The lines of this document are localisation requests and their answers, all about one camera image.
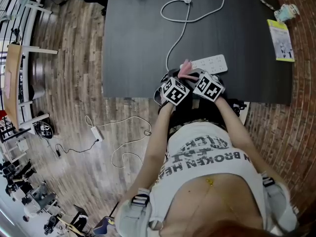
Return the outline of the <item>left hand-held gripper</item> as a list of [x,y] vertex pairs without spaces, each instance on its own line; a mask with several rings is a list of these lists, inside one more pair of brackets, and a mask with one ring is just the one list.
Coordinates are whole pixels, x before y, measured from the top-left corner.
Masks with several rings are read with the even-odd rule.
[[178,77],[180,70],[172,69],[162,77],[162,84],[154,93],[154,101],[160,106],[166,102],[177,106],[189,94],[190,90],[180,82]]

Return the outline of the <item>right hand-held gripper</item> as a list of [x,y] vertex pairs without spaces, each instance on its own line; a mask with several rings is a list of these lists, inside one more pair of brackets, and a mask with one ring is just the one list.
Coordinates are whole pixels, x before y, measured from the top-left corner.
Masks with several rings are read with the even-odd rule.
[[224,85],[216,75],[211,75],[207,71],[196,68],[190,72],[191,76],[198,76],[196,79],[184,79],[185,83],[192,86],[193,93],[209,101],[215,101],[220,94],[225,91]]

